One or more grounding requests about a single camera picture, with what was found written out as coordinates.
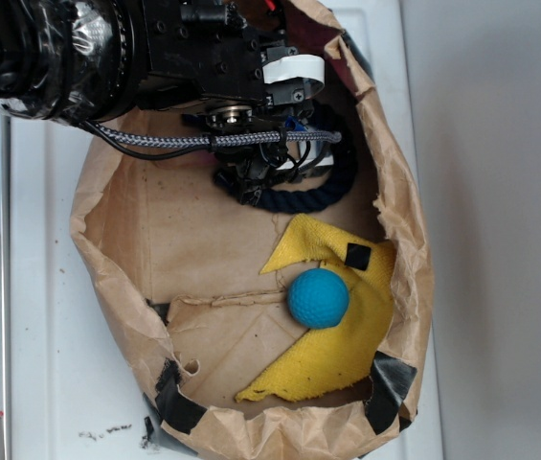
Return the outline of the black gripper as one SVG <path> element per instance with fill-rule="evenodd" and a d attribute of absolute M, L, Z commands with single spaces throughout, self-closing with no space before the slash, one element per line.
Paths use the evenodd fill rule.
<path fill-rule="evenodd" d="M 144 1 L 147 73 L 140 107 L 175 109 L 210 132 L 214 183 L 250 206 L 335 202 L 332 124 L 314 114 L 325 87 L 321 57 L 290 45 L 281 5 L 273 31 L 248 23 L 234 1 Z"/>

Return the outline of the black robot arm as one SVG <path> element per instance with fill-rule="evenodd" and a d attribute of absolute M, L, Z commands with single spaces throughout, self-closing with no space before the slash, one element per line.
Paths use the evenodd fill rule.
<path fill-rule="evenodd" d="M 239 202 L 310 213 L 349 180 L 313 175 L 341 142 L 309 119 L 325 64 L 233 1 L 0 1 L 0 111 L 85 130 L 146 161 L 198 150 Z"/>

